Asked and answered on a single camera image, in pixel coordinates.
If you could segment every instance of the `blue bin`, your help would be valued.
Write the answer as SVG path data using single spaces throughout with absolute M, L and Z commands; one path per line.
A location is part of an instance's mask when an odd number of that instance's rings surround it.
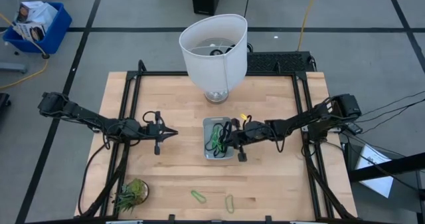
M 72 19 L 66 12 L 62 3 L 48 2 L 51 6 L 58 10 L 56 17 L 53 19 L 52 24 L 47 30 L 44 39 L 35 41 L 46 54 L 54 54 L 59 48 L 60 43 L 64 39 L 66 30 L 69 28 Z M 12 27 L 9 27 L 3 35 L 3 40 L 12 43 L 15 47 L 23 52 L 41 53 L 41 51 L 34 46 L 30 41 L 26 41 L 16 33 Z

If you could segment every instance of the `wooden tabletop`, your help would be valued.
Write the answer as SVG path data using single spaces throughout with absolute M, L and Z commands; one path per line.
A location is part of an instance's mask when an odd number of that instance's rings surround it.
M 106 84 L 100 114 L 117 118 L 125 83 L 125 72 L 111 72 Z M 309 90 L 314 104 L 327 98 L 323 73 L 308 73 Z M 299 83 L 301 97 L 302 85 Z M 126 116 L 131 104 L 130 89 Z M 166 139 L 161 155 L 153 153 L 154 141 L 142 141 L 131 147 L 125 182 L 135 177 L 147 182 L 149 198 L 133 212 L 120 214 L 120 219 L 168 219 L 175 214 L 184 220 L 264 220 L 271 215 L 279 220 L 314 220 L 305 161 L 300 153 L 299 130 L 286 138 L 280 154 L 273 142 L 264 141 L 245 147 L 248 161 L 209 161 L 203 155 L 203 119 L 214 116 L 238 118 L 241 113 L 253 120 L 286 119 L 297 114 L 290 77 L 247 76 L 230 92 L 228 100 L 219 105 L 209 104 L 203 91 L 188 76 L 143 76 L 137 105 L 136 120 L 149 110 L 159 110 L 166 123 L 179 135 Z M 339 143 L 336 134 L 328 140 Z M 90 156 L 103 144 L 102 135 L 94 134 Z M 321 146 L 327 180 L 340 202 L 357 215 L 341 150 L 329 144 Z M 82 196 L 82 209 L 102 190 L 110 160 L 110 150 L 101 151 L 88 170 Z M 326 216 L 323 193 L 318 195 L 321 214 Z M 207 202 L 199 203 L 191 190 L 202 193 Z M 111 192 L 114 197 L 116 188 Z M 226 211 L 224 198 L 234 197 L 234 213 Z M 112 213 L 109 204 L 108 213 Z

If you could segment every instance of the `lamp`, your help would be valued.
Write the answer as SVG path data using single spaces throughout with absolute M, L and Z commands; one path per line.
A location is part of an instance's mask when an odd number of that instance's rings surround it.
M 240 15 L 217 15 L 198 21 L 179 38 L 186 69 L 213 104 L 224 102 L 246 74 L 246 32 Z

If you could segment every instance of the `white lamp shade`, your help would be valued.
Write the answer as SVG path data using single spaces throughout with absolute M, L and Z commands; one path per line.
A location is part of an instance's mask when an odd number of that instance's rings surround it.
M 185 29 L 179 39 L 191 80 L 206 92 L 230 91 L 246 74 L 246 33 L 248 24 L 240 15 L 217 15 Z M 226 39 L 235 47 L 223 55 L 197 55 L 192 52 L 209 39 Z

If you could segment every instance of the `yellow cable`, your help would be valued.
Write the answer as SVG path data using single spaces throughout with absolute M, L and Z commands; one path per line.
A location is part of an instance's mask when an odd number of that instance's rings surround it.
M 10 22 L 10 20 L 8 20 L 2 13 L 0 13 L 0 17 L 1 18 L 3 18 L 9 25 L 11 25 L 11 26 L 13 26 L 14 27 L 14 25 L 12 24 L 12 22 Z M 24 37 L 24 34 L 22 34 L 20 31 L 18 31 L 18 34 L 20 34 L 22 37 Z M 38 44 L 36 44 L 34 41 L 31 41 L 31 40 L 29 40 L 33 45 L 35 45 L 40 51 L 41 51 L 41 53 L 43 54 L 43 55 L 47 55 L 45 52 L 44 52 L 44 50 L 38 45 Z M 19 84 L 19 83 L 21 83 L 21 82 L 24 82 L 24 81 L 26 81 L 26 80 L 28 80 L 28 79 L 30 79 L 30 78 L 32 78 L 32 77 L 34 77 L 34 76 L 37 76 L 37 75 L 39 75 L 39 74 L 41 74 L 42 72 L 44 72 L 45 70 L 46 70 L 46 68 L 47 68 L 47 66 L 48 66 L 48 60 L 46 59 L 46 62 L 44 63 L 44 66 L 43 66 L 43 68 L 40 70 L 40 71 L 37 71 L 37 72 L 35 72 L 34 74 L 31 74 L 31 75 L 28 75 L 27 77 L 24 77 L 24 78 L 22 78 L 22 79 L 20 79 L 20 80 L 18 80 L 18 81 L 16 81 L 16 82 L 13 82 L 13 83 L 11 83 L 11 84 L 8 84 L 8 85 L 5 85 L 5 86 L 0 86 L 0 90 L 2 90 L 2 89 L 4 89 L 4 88 L 8 88 L 8 87 L 11 87 L 11 86 L 14 86 L 14 85 L 16 85 L 16 84 Z
M 307 11 L 305 11 L 303 25 L 301 26 L 301 32 L 299 33 L 299 41 L 298 41 L 298 48 L 297 51 L 301 49 L 301 43 L 303 42 L 303 36 L 304 36 L 304 27 L 305 22 L 307 21 L 308 13 L 310 12 L 311 7 L 313 6 L 314 0 L 310 0 L 310 3 L 308 4 Z

